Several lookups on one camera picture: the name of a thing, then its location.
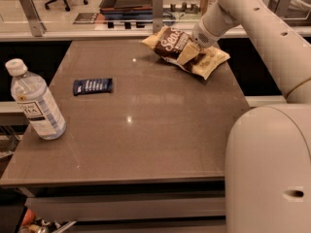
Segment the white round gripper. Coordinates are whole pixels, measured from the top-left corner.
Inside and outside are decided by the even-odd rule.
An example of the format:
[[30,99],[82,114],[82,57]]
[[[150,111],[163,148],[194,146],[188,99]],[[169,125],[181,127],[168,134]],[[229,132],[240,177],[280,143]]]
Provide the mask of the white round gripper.
[[187,43],[177,58],[177,63],[184,65],[200,54],[204,48],[214,45],[223,35],[224,24],[215,18],[202,17],[194,26],[191,37],[196,43]]

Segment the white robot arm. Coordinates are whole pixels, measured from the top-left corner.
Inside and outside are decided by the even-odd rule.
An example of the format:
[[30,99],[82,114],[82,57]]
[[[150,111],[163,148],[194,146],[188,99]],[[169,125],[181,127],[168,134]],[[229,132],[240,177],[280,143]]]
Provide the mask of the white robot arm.
[[279,92],[247,101],[225,153],[227,233],[311,233],[311,46],[267,0],[216,0],[193,28],[210,47],[240,25]]

